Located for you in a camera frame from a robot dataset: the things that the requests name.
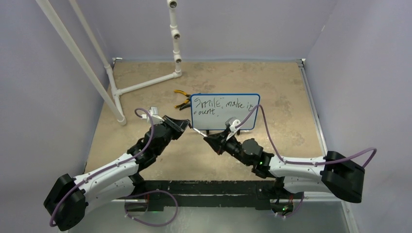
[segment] stone-patterned surface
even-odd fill
[[[193,93],[259,93],[271,136],[284,156],[316,157],[321,149],[310,104],[296,63],[209,62],[183,63],[183,76],[122,95],[127,125],[121,126],[105,104],[94,135],[86,171],[113,161],[143,137],[149,124],[134,115],[134,109],[157,106],[160,114],[190,119],[190,109],[174,105],[185,97],[174,89]],[[174,63],[118,62],[114,76],[125,88],[174,71]],[[255,129],[238,136],[255,138],[273,152],[258,114]],[[141,174],[146,180],[260,180],[229,154],[216,155],[202,137],[187,130],[172,141],[157,161]]]

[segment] purple cable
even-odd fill
[[[144,113],[146,113],[147,116],[149,117],[150,124],[151,124],[150,137],[149,137],[149,140],[147,141],[147,144],[144,146],[144,148],[143,148],[139,153],[137,153],[137,154],[134,155],[133,157],[130,157],[130,158],[128,158],[128,159],[125,159],[125,160],[123,160],[123,161],[120,161],[120,162],[119,162],[119,165],[124,164],[124,163],[127,163],[127,162],[129,162],[130,160],[135,159],[136,157],[140,156],[140,155],[148,148],[149,144],[151,143],[151,141],[152,141],[152,139],[153,139],[153,134],[154,134],[155,128],[154,128],[152,116],[151,116],[150,113],[149,113],[148,111],[146,111],[145,109],[143,109],[143,108],[137,108],[137,109],[135,109],[135,113],[136,113],[136,115],[137,115],[138,117],[140,117],[140,118],[141,118],[141,116],[140,116],[139,114],[137,114],[137,110],[144,111]],[[113,165],[110,165],[110,166],[108,166],[108,167],[105,167],[105,168],[103,168],[103,169],[101,169],[101,170],[98,170],[98,171],[96,171],[95,173],[93,173],[93,174],[91,174],[90,176],[88,176],[88,177],[86,178],[86,181],[88,181],[88,180],[92,179],[93,177],[101,174],[102,172],[105,172],[105,171],[107,171],[107,170],[109,170],[109,169],[112,169],[112,168],[114,168],[114,167],[116,167],[116,166],[117,166],[117,164],[113,164]],[[57,226],[57,224],[53,223],[53,221],[54,221],[54,218],[56,217],[57,210],[61,207],[61,205],[63,204],[63,202],[67,199],[67,197],[68,197],[70,194],[72,194],[78,187],[80,187],[81,185],[83,185],[86,181],[85,181],[85,180],[80,181],[80,182],[79,182],[78,184],[76,184],[70,191],[68,191],[68,192],[63,196],[63,198],[59,201],[59,203],[56,205],[56,208],[54,209],[54,211],[53,211],[53,213],[52,213],[52,215],[51,215],[51,218],[50,218],[49,225],[50,225],[51,227]]]
[[[273,149],[275,150],[275,153],[276,153],[277,157],[279,158],[279,160],[282,161],[282,162],[284,162],[284,163],[286,163],[286,164],[314,165],[314,166],[317,166],[317,165],[338,164],[338,163],[342,163],[342,162],[345,162],[345,161],[352,160],[352,159],[354,159],[354,158],[356,158],[356,157],[359,157],[359,156],[361,156],[361,155],[363,155],[363,154],[365,154],[365,153],[367,153],[367,152],[372,151],[372,154],[369,156],[369,158],[366,160],[366,162],[362,165],[362,167],[365,168],[365,167],[369,164],[369,162],[372,160],[372,158],[375,156],[375,154],[376,154],[376,152],[377,152],[377,149],[376,149],[376,148],[371,147],[371,148],[367,148],[367,149],[365,149],[365,150],[362,150],[362,151],[360,151],[360,152],[358,152],[358,153],[356,153],[356,154],[354,154],[354,155],[352,155],[352,156],[349,156],[349,157],[347,157],[347,158],[338,159],[338,160],[334,160],[334,161],[328,161],[328,162],[320,162],[320,163],[315,163],[315,164],[313,164],[313,163],[311,163],[311,162],[284,161],[283,158],[282,158],[282,156],[280,156],[280,153],[279,153],[279,151],[277,150],[277,148],[276,148],[276,146],[275,146],[275,144],[274,144],[274,142],[273,142],[273,140],[272,140],[272,137],[270,136],[269,128],[268,128],[268,123],[267,123],[267,121],[266,121],[265,111],[263,110],[262,105],[260,105],[260,104],[256,105],[256,106],[249,112],[249,114],[246,116],[246,118],[245,118],[238,126],[236,126],[236,128],[239,128],[240,126],[242,126],[242,125],[249,119],[249,117],[253,114],[253,112],[254,112],[258,107],[260,107],[260,109],[262,110],[263,121],[264,121],[264,123],[265,123],[266,133],[267,133],[267,135],[268,135],[269,141],[270,141]]]
[[[165,222],[165,223],[161,223],[161,224],[153,224],[153,223],[144,222],[144,221],[142,221],[142,220],[139,220],[139,219],[134,218],[133,216],[131,216],[131,215],[127,212],[126,206],[125,206],[125,207],[124,207],[124,212],[126,213],[126,215],[127,215],[131,220],[140,222],[140,223],[142,223],[142,224],[144,224],[144,225],[146,225],[146,226],[149,226],[149,227],[163,227],[163,226],[166,226],[166,225],[170,224],[171,222],[173,222],[173,220],[176,218],[177,213],[178,213],[178,211],[179,211],[179,206],[178,206],[178,204],[177,204],[176,198],[175,198],[171,193],[166,192],[166,191],[163,191],[163,190],[153,190],[153,191],[149,191],[149,192],[146,192],[146,193],[141,193],[141,194],[138,194],[138,195],[128,196],[128,198],[137,198],[137,197],[141,197],[141,196],[148,195],[148,194],[151,194],[151,193],[164,193],[164,194],[169,195],[169,196],[173,199],[174,204],[176,205],[176,211],[174,212],[173,217],[172,217],[169,221],[167,221],[167,222]]]

